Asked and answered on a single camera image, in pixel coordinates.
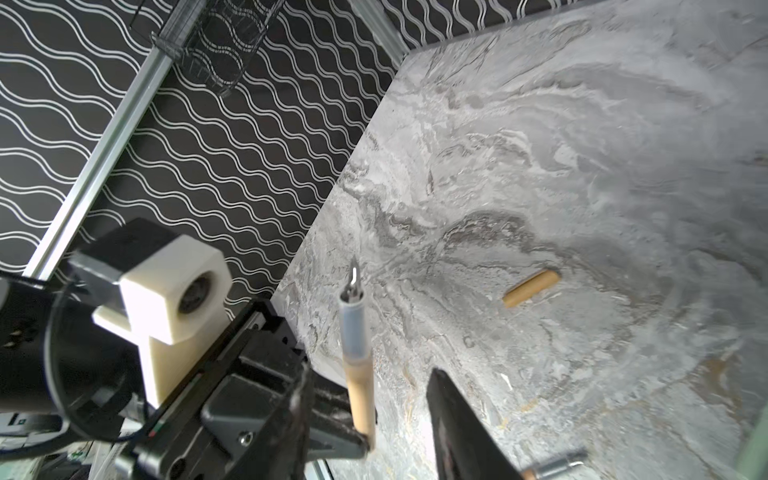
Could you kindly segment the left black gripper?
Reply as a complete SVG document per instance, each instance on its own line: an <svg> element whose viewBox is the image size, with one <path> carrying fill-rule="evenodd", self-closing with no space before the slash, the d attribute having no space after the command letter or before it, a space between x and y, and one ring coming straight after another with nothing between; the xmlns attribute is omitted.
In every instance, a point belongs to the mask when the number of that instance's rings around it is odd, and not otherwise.
<svg viewBox="0 0 768 480"><path fill-rule="evenodd" d="M251 300L182 385L128 442L115 468L126 479L228 479L308 362L270 301ZM368 454L353 426L347 390L312 371L307 462Z"/></svg>

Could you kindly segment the green pen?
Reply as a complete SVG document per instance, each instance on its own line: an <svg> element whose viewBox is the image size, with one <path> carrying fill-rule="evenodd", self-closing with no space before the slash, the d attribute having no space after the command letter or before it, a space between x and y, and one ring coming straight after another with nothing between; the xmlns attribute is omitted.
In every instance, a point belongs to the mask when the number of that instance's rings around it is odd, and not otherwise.
<svg viewBox="0 0 768 480"><path fill-rule="evenodd" d="M764 406L735 466L736 479L762 479L767 474L768 408Z"/></svg>

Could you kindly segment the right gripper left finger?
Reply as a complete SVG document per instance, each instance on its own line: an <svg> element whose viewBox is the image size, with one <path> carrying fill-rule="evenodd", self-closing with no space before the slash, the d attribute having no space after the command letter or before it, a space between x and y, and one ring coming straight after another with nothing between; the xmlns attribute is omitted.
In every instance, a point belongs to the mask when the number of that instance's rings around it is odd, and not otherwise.
<svg viewBox="0 0 768 480"><path fill-rule="evenodd" d="M227 478L303 479L313 403L314 380L310 364L305 362Z"/></svg>

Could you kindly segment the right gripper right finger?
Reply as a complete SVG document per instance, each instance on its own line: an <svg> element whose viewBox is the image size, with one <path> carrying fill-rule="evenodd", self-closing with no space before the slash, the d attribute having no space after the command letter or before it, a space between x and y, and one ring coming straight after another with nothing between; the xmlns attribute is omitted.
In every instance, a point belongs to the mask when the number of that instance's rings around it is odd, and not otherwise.
<svg viewBox="0 0 768 480"><path fill-rule="evenodd" d="M426 398L440 479L519 479L447 372L430 374Z"/></svg>

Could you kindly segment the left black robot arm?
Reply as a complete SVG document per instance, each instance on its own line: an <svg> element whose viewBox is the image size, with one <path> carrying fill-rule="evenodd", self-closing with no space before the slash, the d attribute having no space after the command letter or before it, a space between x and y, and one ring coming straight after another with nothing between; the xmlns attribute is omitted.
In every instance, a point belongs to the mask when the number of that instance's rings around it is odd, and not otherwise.
<svg viewBox="0 0 768 480"><path fill-rule="evenodd" d="M129 479L299 479L307 463L361 459L367 438L346 390L313 372L287 321L254 299L165 403L149 403L137 349L57 303L39 281L1 277L1 409L6 435L50 414L50 439L2 452L46 456L82 440L117 446Z"/></svg>

